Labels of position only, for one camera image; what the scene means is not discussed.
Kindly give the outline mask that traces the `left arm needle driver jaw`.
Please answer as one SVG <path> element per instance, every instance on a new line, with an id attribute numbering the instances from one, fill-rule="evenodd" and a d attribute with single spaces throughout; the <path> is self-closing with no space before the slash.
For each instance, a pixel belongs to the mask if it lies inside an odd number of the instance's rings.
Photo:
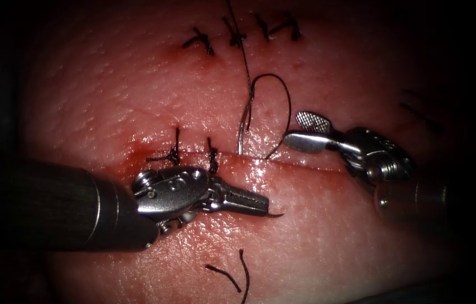
<path id="1" fill-rule="evenodd" d="M 268 207 L 253 201 L 224 201 L 220 207 L 221 212 L 233 212 L 251 216 L 268 215 Z"/>
<path id="2" fill-rule="evenodd" d="M 268 208 L 269 199 L 258 193 L 221 183 L 222 208 Z"/>

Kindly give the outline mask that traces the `right arm needle driver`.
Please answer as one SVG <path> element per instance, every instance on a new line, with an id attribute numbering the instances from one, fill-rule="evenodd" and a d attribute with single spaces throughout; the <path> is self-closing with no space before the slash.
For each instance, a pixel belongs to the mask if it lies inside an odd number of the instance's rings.
<path id="1" fill-rule="evenodd" d="M 358 152 L 341 152 L 340 155 L 349 174 L 362 186 L 407 180 L 416 168 L 406 150 L 369 128 L 354 127 L 345 133 L 344 139 L 359 148 Z"/>

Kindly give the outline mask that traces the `left arm needle driver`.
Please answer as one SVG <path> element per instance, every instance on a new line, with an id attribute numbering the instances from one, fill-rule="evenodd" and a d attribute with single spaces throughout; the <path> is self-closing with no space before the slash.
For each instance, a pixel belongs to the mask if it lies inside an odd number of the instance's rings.
<path id="1" fill-rule="evenodd" d="M 174 166 L 139 173 L 131 184 L 140 215 L 153 220 L 160 235 L 169 235 L 191 222 L 199 212 L 221 206 L 217 179 L 196 166 Z"/>

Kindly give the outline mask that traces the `right arm needle driver jaw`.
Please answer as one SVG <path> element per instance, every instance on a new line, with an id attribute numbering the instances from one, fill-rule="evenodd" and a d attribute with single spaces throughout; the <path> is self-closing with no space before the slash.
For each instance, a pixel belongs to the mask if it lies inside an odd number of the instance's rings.
<path id="1" fill-rule="evenodd" d="M 336 130 L 332 121 L 321 114 L 312 111 L 299 111 L 296 113 L 295 119 L 298 125 L 305 131 L 310 131 L 317 135 L 342 138 L 342 132 Z"/>
<path id="2" fill-rule="evenodd" d="M 304 153 L 319 153 L 324 150 L 350 154 L 361 153 L 358 146 L 345 142 L 342 136 L 334 133 L 291 130 L 283 135 L 283 143 L 290 149 Z"/>

